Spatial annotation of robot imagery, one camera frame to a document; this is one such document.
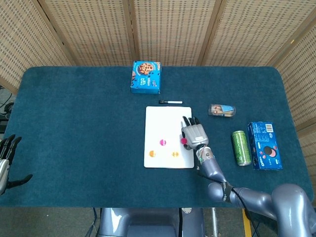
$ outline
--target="blue snack box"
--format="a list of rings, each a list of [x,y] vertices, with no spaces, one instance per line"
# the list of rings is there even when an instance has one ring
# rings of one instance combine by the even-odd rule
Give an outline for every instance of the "blue snack box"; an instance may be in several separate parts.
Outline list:
[[[280,170],[282,162],[272,122],[250,122],[247,126],[254,169]]]
[[[160,94],[160,74],[159,62],[135,61],[130,85],[132,93]]]

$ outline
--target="robotic arm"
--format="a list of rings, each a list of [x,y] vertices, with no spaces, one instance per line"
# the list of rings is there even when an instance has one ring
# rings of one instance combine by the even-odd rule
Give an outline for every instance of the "robotic arm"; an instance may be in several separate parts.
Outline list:
[[[27,183],[33,176],[29,174],[22,180],[9,181],[9,170],[12,165],[15,149],[22,137],[14,140],[15,135],[11,135],[0,142],[0,195],[5,193],[6,189],[11,189]]]
[[[199,120],[183,119],[186,126],[182,128],[182,136],[187,139],[184,147],[196,150],[201,171],[213,181],[207,188],[212,201],[227,201],[241,208],[245,205],[250,211],[276,220],[279,237],[311,237],[316,233],[316,213],[303,189],[283,184],[269,195],[247,188],[232,188],[208,146],[208,137]]]

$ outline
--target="white board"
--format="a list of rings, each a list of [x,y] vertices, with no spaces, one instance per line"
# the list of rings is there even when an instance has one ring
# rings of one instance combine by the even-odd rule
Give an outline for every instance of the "white board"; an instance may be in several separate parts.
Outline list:
[[[190,118],[191,108],[171,106],[146,108],[144,152],[146,168],[194,167],[193,150],[188,151],[181,144],[182,116]]]

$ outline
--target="magnet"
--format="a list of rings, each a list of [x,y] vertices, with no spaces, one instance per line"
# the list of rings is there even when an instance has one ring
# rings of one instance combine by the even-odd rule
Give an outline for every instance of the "magnet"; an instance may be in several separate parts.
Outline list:
[[[160,145],[165,146],[166,145],[166,140],[161,139],[160,140]]]
[[[155,157],[155,156],[156,156],[156,152],[155,152],[155,151],[150,151],[150,152],[149,152],[149,155],[150,155],[151,157]]]
[[[179,156],[179,153],[178,153],[178,152],[173,152],[173,153],[172,153],[172,156],[173,156],[173,157],[178,157],[178,156]]]
[[[186,138],[181,138],[181,144],[187,144],[188,143],[188,140]]]

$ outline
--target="yellow dot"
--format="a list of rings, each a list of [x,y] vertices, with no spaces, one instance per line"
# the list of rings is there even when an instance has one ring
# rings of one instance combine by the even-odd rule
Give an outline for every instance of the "yellow dot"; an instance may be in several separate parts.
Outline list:
[[[178,153],[178,152],[173,152],[173,153],[172,153],[172,156],[173,156],[173,157],[178,157],[178,156],[179,156],[179,153]]]
[[[156,152],[155,152],[155,151],[150,151],[150,152],[149,152],[149,155],[150,155],[151,157],[155,157],[155,156],[156,156]]]

